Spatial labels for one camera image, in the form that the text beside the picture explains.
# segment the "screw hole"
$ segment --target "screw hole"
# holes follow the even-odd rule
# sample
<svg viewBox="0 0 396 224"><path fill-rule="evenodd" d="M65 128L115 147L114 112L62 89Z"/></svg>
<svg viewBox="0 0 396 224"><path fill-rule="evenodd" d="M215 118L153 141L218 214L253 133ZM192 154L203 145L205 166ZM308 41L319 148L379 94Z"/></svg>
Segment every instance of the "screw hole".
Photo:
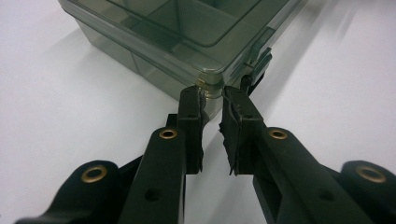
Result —
<svg viewBox="0 0 396 224"><path fill-rule="evenodd" d="M375 169L374 167L366 166L366 165L360 165L356 167L356 172L358 175L363 177L366 180L369 180L374 183L384 183L387 181L387 178L385 177L384 174L382 174L380 171Z"/></svg>
<svg viewBox="0 0 396 224"><path fill-rule="evenodd" d="M332 202L334 201L334 195L328 190L321 190L318 194L319 198L323 201Z"/></svg>
<svg viewBox="0 0 396 224"><path fill-rule="evenodd" d="M145 193L145 198L149 202L157 202L161 198L160 189L148 189Z"/></svg>
<svg viewBox="0 0 396 224"><path fill-rule="evenodd" d="M103 165L96 165L88 168L81 176L84 183L94 183L103 179L107 174L107 169Z"/></svg>
<svg viewBox="0 0 396 224"><path fill-rule="evenodd" d="M173 129L165 129L160 132L160 137L163 139L172 139L177 136L177 132Z"/></svg>
<svg viewBox="0 0 396 224"><path fill-rule="evenodd" d="M288 137L288 135L285 132L280 131L280 130L271 130L269 132L269 134L271 137L276 138L276 139L285 139Z"/></svg>

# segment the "white surface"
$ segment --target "white surface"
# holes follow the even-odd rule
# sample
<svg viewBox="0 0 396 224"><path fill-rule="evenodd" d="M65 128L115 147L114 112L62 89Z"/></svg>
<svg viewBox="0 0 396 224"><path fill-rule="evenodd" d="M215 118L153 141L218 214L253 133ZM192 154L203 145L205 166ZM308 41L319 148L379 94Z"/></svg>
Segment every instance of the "white surface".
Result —
<svg viewBox="0 0 396 224"><path fill-rule="evenodd" d="M0 0L0 223L43 213L92 160L143 153L177 101L91 46L56 1ZM274 46L251 99L323 164L396 173L396 2L309 1ZM186 223L263 223L250 176L228 176L206 127L204 172L188 176Z"/></svg>

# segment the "box lid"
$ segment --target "box lid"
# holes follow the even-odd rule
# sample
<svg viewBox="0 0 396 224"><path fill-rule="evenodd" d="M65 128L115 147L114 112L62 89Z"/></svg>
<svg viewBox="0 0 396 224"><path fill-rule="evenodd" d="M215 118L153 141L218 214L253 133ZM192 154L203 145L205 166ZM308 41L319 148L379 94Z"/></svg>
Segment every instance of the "box lid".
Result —
<svg viewBox="0 0 396 224"><path fill-rule="evenodd" d="M241 63L265 32L272 34L296 2L60 0L66 12L133 53L195 78L233 70L228 68Z"/></svg>

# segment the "transparent plastic box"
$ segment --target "transparent plastic box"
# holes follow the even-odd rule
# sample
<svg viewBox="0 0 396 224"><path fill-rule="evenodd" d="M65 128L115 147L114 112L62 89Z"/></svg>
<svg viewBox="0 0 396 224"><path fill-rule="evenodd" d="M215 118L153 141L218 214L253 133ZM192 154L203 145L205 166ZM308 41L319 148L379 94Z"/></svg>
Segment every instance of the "transparent plastic box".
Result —
<svg viewBox="0 0 396 224"><path fill-rule="evenodd" d="M224 85L260 64L301 0L59 2L93 45L167 94L199 86L213 117Z"/></svg>

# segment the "metal grommet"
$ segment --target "metal grommet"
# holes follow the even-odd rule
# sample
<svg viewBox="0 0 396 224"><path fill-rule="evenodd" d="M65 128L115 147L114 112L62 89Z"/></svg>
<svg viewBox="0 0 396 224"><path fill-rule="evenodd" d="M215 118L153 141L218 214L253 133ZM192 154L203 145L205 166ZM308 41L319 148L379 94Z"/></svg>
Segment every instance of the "metal grommet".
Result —
<svg viewBox="0 0 396 224"><path fill-rule="evenodd" d="M95 165L88 168L81 176L81 180L84 183L94 183L97 182L107 174L107 169L104 165Z"/></svg>
<svg viewBox="0 0 396 224"><path fill-rule="evenodd" d="M378 171L377 169L371 166L360 165L356 167L356 172L364 179L374 183L381 184L387 181L387 178L385 177L384 174L382 174L380 171Z"/></svg>
<svg viewBox="0 0 396 224"><path fill-rule="evenodd" d="M271 137L273 137L275 139L285 139L288 137L288 135L285 132L277 130L277 129L271 130L269 132L269 134Z"/></svg>
<svg viewBox="0 0 396 224"><path fill-rule="evenodd" d="M172 139L177 136L176 130L165 129L160 132L160 137L163 139Z"/></svg>

